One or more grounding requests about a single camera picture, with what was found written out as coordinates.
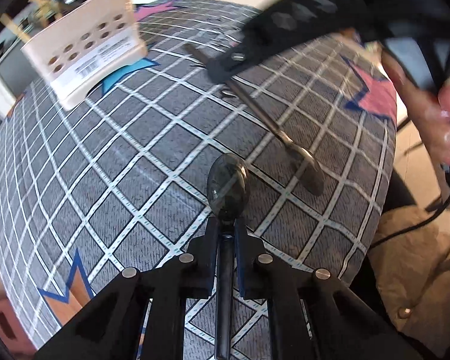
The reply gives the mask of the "person right hand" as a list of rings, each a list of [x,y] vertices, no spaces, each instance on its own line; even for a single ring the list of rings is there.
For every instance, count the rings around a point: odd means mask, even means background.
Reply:
[[[450,166],[450,77],[434,95],[415,87],[398,61],[385,51],[381,63],[433,162]]]

